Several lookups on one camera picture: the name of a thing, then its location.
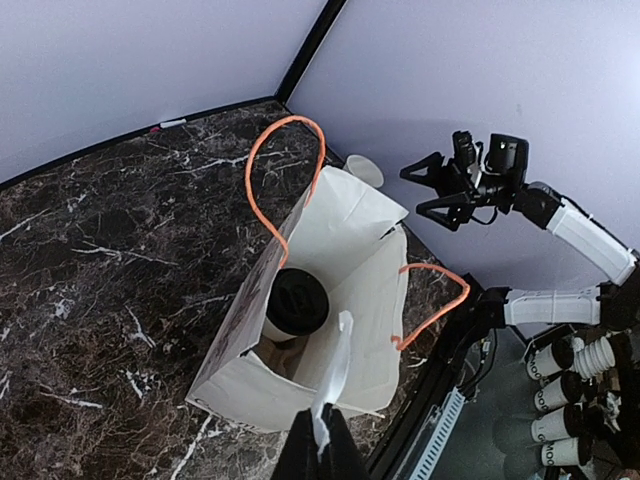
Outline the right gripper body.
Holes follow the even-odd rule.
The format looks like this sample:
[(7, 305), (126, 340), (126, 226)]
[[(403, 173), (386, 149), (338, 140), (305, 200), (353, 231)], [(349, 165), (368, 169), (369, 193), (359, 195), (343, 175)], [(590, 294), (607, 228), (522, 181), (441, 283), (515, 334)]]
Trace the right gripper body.
[(439, 197), (453, 194), (465, 194), (473, 203), (473, 214), (469, 222), (479, 225), (491, 225), (498, 217), (498, 213), (508, 213), (513, 197), (514, 188), (497, 183), (481, 185), (479, 189), (473, 187), (468, 178), (461, 173), (453, 160), (448, 163), (450, 186), (447, 193), (438, 193)]

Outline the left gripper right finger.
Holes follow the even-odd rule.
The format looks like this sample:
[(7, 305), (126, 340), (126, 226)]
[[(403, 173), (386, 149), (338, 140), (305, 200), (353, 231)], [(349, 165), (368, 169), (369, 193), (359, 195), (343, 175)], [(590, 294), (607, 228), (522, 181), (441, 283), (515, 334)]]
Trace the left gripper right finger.
[(332, 405), (323, 409), (329, 443), (319, 460), (319, 478), (325, 480), (365, 480), (368, 478), (361, 456), (341, 411)]

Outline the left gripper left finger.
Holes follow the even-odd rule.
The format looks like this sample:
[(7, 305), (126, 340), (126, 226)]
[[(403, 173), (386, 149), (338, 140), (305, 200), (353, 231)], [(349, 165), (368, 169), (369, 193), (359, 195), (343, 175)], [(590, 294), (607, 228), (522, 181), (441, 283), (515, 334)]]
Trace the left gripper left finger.
[(317, 445), (309, 409), (294, 418), (272, 480), (316, 480), (319, 478)]

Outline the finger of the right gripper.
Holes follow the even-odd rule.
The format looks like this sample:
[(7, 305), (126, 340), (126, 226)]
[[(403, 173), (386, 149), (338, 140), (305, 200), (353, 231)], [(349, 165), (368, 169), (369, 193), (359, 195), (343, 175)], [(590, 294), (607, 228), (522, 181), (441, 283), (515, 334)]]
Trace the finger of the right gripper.
[(450, 231), (457, 231), (471, 220), (473, 203), (465, 194), (453, 194), (418, 204), (416, 213)]
[(447, 193), (450, 174), (447, 161), (440, 152), (433, 152), (425, 158), (400, 170), (401, 179), (434, 189), (437, 193)]

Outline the white paper coffee cup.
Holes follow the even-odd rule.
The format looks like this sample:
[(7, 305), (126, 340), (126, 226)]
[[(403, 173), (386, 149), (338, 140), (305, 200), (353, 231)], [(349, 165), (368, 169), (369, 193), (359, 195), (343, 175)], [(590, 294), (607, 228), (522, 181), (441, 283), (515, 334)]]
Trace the white paper coffee cup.
[(343, 169), (373, 188), (380, 188), (384, 184), (384, 175), (380, 168), (363, 155), (349, 155)]

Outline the white paper takeout bag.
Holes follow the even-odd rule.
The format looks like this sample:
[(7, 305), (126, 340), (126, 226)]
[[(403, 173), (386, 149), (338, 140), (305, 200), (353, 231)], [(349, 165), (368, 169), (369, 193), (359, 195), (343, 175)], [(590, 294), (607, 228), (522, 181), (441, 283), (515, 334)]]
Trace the white paper takeout bag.
[(399, 383), (410, 274), (406, 210), (318, 160), (243, 281), (187, 401), (258, 432), (325, 404), (346, 417), (386, 408)]

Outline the single black cup lid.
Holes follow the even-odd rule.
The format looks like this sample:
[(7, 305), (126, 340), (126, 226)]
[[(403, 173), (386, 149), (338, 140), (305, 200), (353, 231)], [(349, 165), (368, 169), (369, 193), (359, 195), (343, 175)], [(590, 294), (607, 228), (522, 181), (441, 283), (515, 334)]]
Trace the single black cup lid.
[(305, 336), (321, 328), (328, 315), (328, 294), (313, 275), (297, 268), (277, 273), (266, 311), (274, 325), (287, 333)]

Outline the brown cardboard cup carrier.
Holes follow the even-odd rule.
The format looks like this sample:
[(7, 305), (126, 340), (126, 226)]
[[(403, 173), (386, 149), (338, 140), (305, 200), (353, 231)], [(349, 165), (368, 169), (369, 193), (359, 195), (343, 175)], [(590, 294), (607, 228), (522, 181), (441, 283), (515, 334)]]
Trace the brown cardboard cup carrier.
[(297, 369), (306, 342), (305, 337), (274, 342), (262, 336), (258, 344), (253, 347), (253, 352), (270, 370), (282, 377), (290, 377)]

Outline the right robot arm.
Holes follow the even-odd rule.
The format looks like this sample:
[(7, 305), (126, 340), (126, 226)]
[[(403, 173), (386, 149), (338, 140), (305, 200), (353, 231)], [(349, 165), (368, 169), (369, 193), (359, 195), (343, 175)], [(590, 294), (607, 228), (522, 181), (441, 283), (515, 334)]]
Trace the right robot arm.
[(639, 253), (567, 196), (528, 182), (526, 145), (470, 145), (405, 167), (434, 190), (416, 207), (428, 243), (487, 292), (480, 311), (504, 325), (569, 323), (619, 331), (639, 321)]

